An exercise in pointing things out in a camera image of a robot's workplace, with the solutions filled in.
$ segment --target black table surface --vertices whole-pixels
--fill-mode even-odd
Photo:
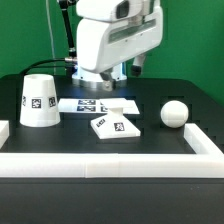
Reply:
[[[23,79],[0,79],[0,120],[9,120],[10,137],[1,152],[188,154],[184,128],[160,119],[162,106],[179,100],[196,123],[224,150],[224,108],[194,84],[173,79],[128,79],[112,92],[72,85],[55,76],[60,98],[135,100],[140,115],[125,115],[139,130],[135,138],[100,140],[90,120],[102,114],[61,113],[48,128],[19,123]],[[0,179],[0,223],[223,223],[223,179],[39,178]]]

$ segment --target upside-down cup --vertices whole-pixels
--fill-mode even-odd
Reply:
[[[20,123],[28,127],[49,127],[59,122],[53,76],[26,75],[23,83]]]

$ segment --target green background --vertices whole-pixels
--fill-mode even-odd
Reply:
[[[61,10],[56,0],[49,4],[56,57],[65,57]],[[141,77],[192,81],[224,105],[224,1],[161,0],[161,5],[163,41],[148,53]],[[52,58],[45,0],[0,1],[0,9],[0,76]],[[75,7],[69,14],[75,36],[80,18]]]

